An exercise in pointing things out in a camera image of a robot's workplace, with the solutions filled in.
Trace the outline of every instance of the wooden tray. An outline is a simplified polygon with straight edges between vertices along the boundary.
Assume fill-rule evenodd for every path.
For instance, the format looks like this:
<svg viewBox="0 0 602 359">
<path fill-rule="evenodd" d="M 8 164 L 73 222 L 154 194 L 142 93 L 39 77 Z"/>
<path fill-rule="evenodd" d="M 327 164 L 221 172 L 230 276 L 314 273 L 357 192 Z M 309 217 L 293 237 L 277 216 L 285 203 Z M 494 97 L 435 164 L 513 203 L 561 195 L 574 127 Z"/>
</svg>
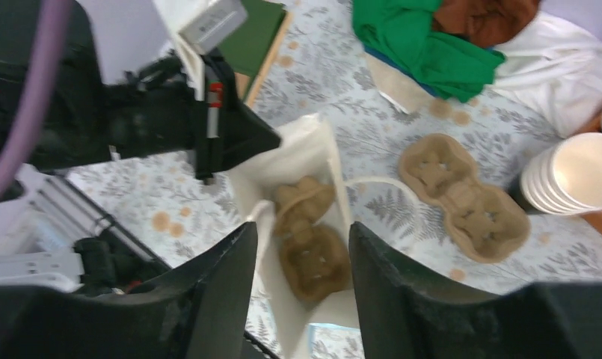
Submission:
<svg viewBox="0 0 602 359">
<path fill-rule="evenodd" d="M 602 114 L 599 114 L 580 129 L 577 134 L 584 132 L 600 132 L 601 122 Z M 590 213 L 588 215 L 583 215 L 582 217 L 602 235 L 602 212 Z"/>
</svg>

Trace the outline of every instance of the pile of clothes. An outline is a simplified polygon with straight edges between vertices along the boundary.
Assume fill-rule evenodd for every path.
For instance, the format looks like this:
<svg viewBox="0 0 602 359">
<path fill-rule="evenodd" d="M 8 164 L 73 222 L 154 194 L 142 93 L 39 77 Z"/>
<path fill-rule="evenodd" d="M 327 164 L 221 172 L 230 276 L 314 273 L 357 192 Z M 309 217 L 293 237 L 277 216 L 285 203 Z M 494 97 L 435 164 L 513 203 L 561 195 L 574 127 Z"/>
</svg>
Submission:
<svg viewBox="0 0 602 359">
<path fill-rule="evenodd" d="M 376 85 L 403 111 L 488 87 L 566 137 L 602 108 L 602 42 L 539 2 L 353 0 L 353 28 Z"/>
</svg>

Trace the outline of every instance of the white cup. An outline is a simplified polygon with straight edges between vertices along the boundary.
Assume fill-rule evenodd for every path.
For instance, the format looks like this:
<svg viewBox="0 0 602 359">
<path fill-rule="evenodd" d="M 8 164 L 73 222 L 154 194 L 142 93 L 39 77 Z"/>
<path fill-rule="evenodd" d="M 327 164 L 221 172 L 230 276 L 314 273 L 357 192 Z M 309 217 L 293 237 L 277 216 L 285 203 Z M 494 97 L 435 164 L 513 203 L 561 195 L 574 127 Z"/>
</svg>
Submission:
<svg viewBox="0 0 602 359">
<path fill-rule="evenodd" d="M 523 170 L 524 193 L 552 214 L 602 210 L 602 133 L 571 137 L 532 159 Z"/>
</svg>

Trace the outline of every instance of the tablecloth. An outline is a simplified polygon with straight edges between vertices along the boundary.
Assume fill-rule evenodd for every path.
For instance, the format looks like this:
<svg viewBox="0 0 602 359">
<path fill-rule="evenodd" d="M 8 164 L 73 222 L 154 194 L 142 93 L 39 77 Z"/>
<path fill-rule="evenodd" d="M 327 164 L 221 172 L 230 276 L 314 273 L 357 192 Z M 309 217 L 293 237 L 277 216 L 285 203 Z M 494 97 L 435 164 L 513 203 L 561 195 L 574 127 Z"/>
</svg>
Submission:
<svg viewBox="0 0 602 359">
<path fill-rule="evenodd" d="M 351 30 L 349 0 L 295 0 L 294 18 L 255 104 L 272 126 L 318 112 L 337 135 L 345 178 L 397 178 L 399 154 L 430 133 L 458 139 L 479 163 L 479 178 L 506 186 L 535 154 L 559 140 L 536 113 L 494 93 L 468 104 L 433 100 L 422 111 L 396 111 L 374 88 L 361 44 Z M 185 153 L 168 153 L 76 168 L 70 180 L 104 206 L 172 266 L 197 256 L 239 225 L 233 190 L 221 174 L 202 186 Z M 532 216 L 528 242 L 503 263 L 466 258 L 442 225 L 439 209 L 409 203 L 382 184 L 350 188 L 355 219 L 394 248 L 454 280 L 495 293 L 534 280 L 602 280 L 602 236 L 583 219 Z M 412 233 L 412 208 L 424 214 Z M 246 328 L 280 352 L 268 311 L 268 293 L 257 286 Z M 314 358 L 363 358 L 358 332 L 321 328 Z"/>
</svg>

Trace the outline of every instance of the robotic arm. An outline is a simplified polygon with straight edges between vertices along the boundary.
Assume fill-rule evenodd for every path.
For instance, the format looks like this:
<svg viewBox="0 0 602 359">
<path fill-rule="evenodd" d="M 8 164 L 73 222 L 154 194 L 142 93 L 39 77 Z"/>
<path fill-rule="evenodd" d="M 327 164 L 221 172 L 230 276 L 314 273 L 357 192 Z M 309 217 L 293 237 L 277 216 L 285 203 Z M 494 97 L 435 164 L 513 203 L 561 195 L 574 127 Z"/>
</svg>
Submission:
<svg viewBox="0 0 602 359">
<path fill-rule="evenodd" d="M 21 103 L 41 3 L 0 1 L 0 154 Z M 215 41 L 205 44 L 203 88 L 192 88 L 174 52 L 104 85 L 90 21 L 73 2 L 54 94 L 28 163 L 49 172 L 187 150 L 195 177 L 210 183 L 213 173 L 278 147 L 276 132 L 238 98 Z"/>
</svg>

